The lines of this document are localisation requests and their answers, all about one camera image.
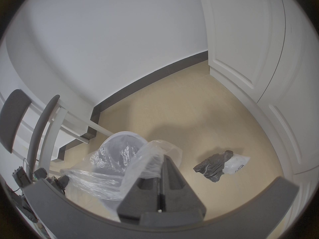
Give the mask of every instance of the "wooden floor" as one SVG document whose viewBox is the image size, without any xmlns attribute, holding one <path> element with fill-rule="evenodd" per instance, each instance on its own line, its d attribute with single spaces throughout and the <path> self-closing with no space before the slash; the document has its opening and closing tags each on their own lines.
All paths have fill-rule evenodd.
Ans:
<svg viewBox="0 0 319 239">
<path fill-rule="evenodd" d="M 101 113 L 99 125 L 113 133 L 133 131 L 147 141 L 166 140 L 183 150 L 180 171 L 207 208 L 205 220 L 218 217 L 246 203 L 277 176 L 283 176 L 277 155 L 257 121 L 242 103 L 209 75 L 201 62 L 126 97 Z M 106 137 L 97 134 L 89 144 L 65 152 L 69 168 L 99 148 Z M 249 156 L 249 163 L 217 183 L 195 173 L 193 167 L 225 150 Z M 77 204 L 107 217 L 102 205 L 88 195 Z M 276 238 L 280 227 L 273 232 Z"/>
</svg>

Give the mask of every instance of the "white wall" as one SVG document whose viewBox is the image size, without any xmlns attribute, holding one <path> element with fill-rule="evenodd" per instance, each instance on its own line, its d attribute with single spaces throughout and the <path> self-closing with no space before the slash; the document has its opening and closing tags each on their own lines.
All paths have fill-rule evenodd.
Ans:
<svg viewBox="0 0 319 239">
<path fill-rule="evenodd" d="M 42 59 L 92 105 L 207 50 L 200 0 L 28 0 L 21 14 Z"/>
</svg>

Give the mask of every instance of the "trash on floor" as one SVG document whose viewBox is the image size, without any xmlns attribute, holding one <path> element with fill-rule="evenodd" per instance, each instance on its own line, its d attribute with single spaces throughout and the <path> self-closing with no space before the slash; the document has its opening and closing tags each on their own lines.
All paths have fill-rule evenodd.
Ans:
<svg viewBox="0 0 319 239">
<path fill-rule="evenodd" d="M 132 132 L 119 132 L 109 137 L 97 151 L 61 173 L 70 179 L 66 197 L 78 192 L 74 187 L 97 197 L 117 220 L 116 209 L 138 178 L 160 178 L 164 155 L 177 167 L 182 150 L 162 140 L 147 142 Z"/>
<path fill-rule="evenodd" d="M 217 182 L 223 174 L 234 174 L 242 169 L 249 159 L 250 157 L 234 154 L 231 150 L 226 150 L 221 154 L 214 154 L 206 158 L 193 169 L 196 173 L 202 173 L 212 182 Z"/>
</svg>

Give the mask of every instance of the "crumpled black bag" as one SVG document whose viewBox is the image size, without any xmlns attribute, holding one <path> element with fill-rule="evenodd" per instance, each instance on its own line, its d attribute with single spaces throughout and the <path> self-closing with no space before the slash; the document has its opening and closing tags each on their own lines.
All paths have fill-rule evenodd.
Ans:
<svg viewBox="0 0 319 239">
<path fill-rule="evenodd" d="M 199 172 L 203 174 L 212 182 L 217 182 L 219 181 L 221 175 L 224 174 L 223 169 L 225 167 L 225 162 L 230 160 L 232 156 L 233 152 L 231 150 L 226 150 L 221 154 L 215 154 L 209 158 L 206 158 L 193 169 L 196 173 Z"/>
</svg>

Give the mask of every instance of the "beige floor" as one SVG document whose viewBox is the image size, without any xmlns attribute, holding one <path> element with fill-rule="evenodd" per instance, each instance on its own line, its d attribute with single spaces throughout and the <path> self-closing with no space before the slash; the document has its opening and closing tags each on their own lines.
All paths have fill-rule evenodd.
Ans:
<svg viewBox="0 0 319 239">
<path fill-rule="evenodd" d="M 126 97 L 101 113 L 99 125 L 111 132 L 133 131 L 147 141 L 166 140 L 183 150 L 180 171 L 205 204 L 205 219 L 211 219 L 246 203 L 277 176 L 283 176 L 277 155 L 266 134 L 242 103 L 209 75 L 202 62 L 159 80 Z M 105 141 L 102 134 L 65 153 L 63 163 L 52 170 L 68 168 Z M 225 150 L 249 156 L 249 163 L 217 183 L 195 173 L 193 167 Z M 89 196 L 80 204 L 107 217 L 107 212 Z"/>
</svg>

